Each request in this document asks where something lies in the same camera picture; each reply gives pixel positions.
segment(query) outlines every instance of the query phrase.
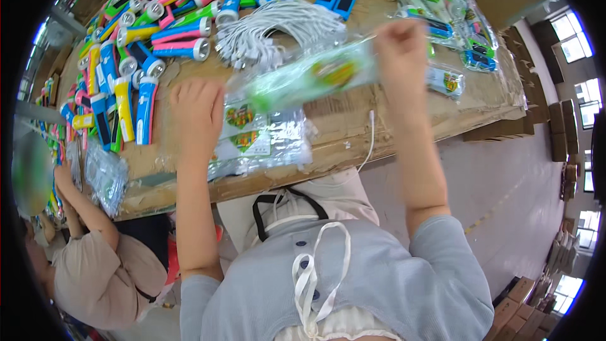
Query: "light blue shirt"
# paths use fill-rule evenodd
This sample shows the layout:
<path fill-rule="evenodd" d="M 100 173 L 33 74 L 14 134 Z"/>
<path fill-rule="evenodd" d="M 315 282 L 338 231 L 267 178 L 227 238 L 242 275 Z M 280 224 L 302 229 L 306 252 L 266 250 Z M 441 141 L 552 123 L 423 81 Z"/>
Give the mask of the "light blue shirt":
<path fill-rule="evenodd" d="M 181 339 L 272 341 L 301 325 L 294 304 L 293 261 L 313 253 L 322 225 L 334 220 L 300 220 L 269 232 L 261 245 L 231 264 L 223 283 L 192 276 L 181 285 Z M 391 234 L 365 220 L 342 221 L 351 235 L 352 257 L 334 311 L 360 307 L 406 341 L 481 340 L 495 310 L 489 286 L 452 216 L 426 220 L 410 252 Z M 324 231 L 316 253 L 317 312 L 338 284 L 345 235 Z"/>

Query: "white ribbon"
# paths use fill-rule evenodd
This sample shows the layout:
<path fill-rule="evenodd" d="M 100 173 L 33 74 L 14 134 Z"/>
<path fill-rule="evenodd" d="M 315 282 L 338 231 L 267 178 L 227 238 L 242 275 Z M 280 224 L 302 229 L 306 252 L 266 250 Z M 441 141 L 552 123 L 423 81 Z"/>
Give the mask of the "white ribbon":
<path fill-rule="evenodd" d="M 320 311 L 317 315 L 312 315 L 312 300 L 313 293 L 316 290 L 316 285 L 318 284 L 318 275 L 316 274 L 316 266 L 314 257 L 316 255 L 316 250 L 318 248 L 318 244 L 320 244 L 320 240 L 322 239 L 322 234 L 324 230 L 328 228 L 340 228 L 343 233 L 345 233 L 345 255 L 343 257 L 343 270 L 341 272 L 341 279 L 335 289 L 330 292 L 330 295 L 320 307 Z M 307 264 L 307 268 L 303 270 L 301 275 L 297 278 L 297 273 L 299 271 L 299 265 L 303 258 L 308 257 L 309 262 Z M 347 231 L 347 228 L 343 223 L 334 222 L 325 224 L 322 229 L 320 229 L 320 233 L 318 234 L 318 238 L 316 239 L 316 244 L 313 247 L 313 254 L 301 253 L 297 255 L 297 258 L 294 259 L 293 262 L 293 283 L 294 283 L 294 304 L 297 307 L 297 312 L 299 312 L 299 318 L 301 323 L 303 324 L 303 330 L 307 337 L 312 340 L 316 340 L 320 335 L 318 334 L 318 322 L 326 318 L 333 307 L 335 306 L 335 296 L 337 294 L 337 290 L 343 282 L 345 275 L 347 275 L 347 270 L 349 269 L 349 263 L 352 259 L 352 238 Z M 307 286 L 307 292 L 303 298 L 303 304 L 301 305 L 301 297 L 304 295 L 303 291 Z"/>

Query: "cable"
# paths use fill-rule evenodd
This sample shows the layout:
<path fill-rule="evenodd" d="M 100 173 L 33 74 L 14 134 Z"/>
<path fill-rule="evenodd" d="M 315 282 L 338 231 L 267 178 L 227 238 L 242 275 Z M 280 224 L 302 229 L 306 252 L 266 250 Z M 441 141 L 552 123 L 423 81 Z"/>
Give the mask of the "cable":
<path fill-rule="evenodd" d="M 360 172 L 360 170 L 364 167 L 364 165 L 368 162 L 368 159 L 370 158 L 370 155 L 373 154 L 373 149 L 375 148 L 375 111 L 374 110 L 370 110 L 370 112 L 368 113 L 368 117 L 370 118 L 370 150 L 368 150 L 368 155 L 366 156 L 366 159 L 364 160 L 364 162 L 360 165 L 360 167 L 358 168 L 358 172 Z M 322 183 L 314 183 L 313 181 L 309 181 L 309 184 L 314 185 L 314 186 L 322 186 L 322 187 L 339 187 L 342 186 L 346 183 L 348 183 L 349 181 L 351 181 L 353 178 L 355 177 L 355 175 L 351 176 L 351 178 L 349 178 L 348 180 L 338 183 L 336 185 L 324 185 Z"/>

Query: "cardboard sheet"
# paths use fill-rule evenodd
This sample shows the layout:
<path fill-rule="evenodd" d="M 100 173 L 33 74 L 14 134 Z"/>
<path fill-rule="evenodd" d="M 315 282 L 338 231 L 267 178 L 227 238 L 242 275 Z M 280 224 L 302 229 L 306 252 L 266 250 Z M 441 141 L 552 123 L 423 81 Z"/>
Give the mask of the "cardboard sheet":
<path fill-rule="evenodd" d="M 347 22 L 349 30 L 368 32 L 386 21 L 385 15 L 396 10 L 393 0 L 358 0 Z M 61 94 L 75 80 L 78 57 L 72 53 L 61 79 Z M 438 93 L 428 95 L 428 113 L 435 140 L 445 139 L 500 119 L 515 120 L 524 116 L 524 93 L 516 66 L 501 40 L 497 50 L 501 72 L 485 74 L 463 70 L 457 53 L 436 47 L 436 61 L 452 64 L 466 75 L 466 91 L 460 103 Z M 153 119 L 152 145 L 124 146 L 121 156 L 130 167 L 132 186 L 127 190 L 120 220 L 158 213 L 175 204 L 177 158 L 179 153 L 176 129 L 170 113 L 169 94 L 172 87 L 187 77 L 221 77 L 226 69 L 215 53 L 203 63 L 190 60 L 169 62 L 160 80 Z M 313 163 L 298 171 L 296 166 L 283 166 L 256 171 L 248 176 L 220 178 L 210 184 L 212 201 L 224 201 L 262 192 L 282 185 L 320 177 L 362 163 L 370 146 L 368 113 L 375 110 L 375 148 L 371 160 L 396 152 L 391 138 L 386 98 L 379 85 L 359 87 L 307 103 L 307 118 L 318 129 L 313 141 Z"/>

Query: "bundle of cables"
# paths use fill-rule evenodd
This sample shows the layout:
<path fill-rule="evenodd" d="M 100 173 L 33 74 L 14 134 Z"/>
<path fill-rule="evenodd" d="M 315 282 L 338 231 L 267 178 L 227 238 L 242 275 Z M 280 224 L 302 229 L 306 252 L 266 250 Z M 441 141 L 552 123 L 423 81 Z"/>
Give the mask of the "bundle of cables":
<path fill-rule="evenodd" d="M 285 48 L 270 35 L 291 35 L 301 48 L 308 48 L 332 35 L 346 35 L 340 16 L 305 0 L 275 0 L 240 20 L 224 24 L 215 36 L 215 50 L 226 66 L 240 70 L 262 65 L 273 69 L 284 63 Z"/>

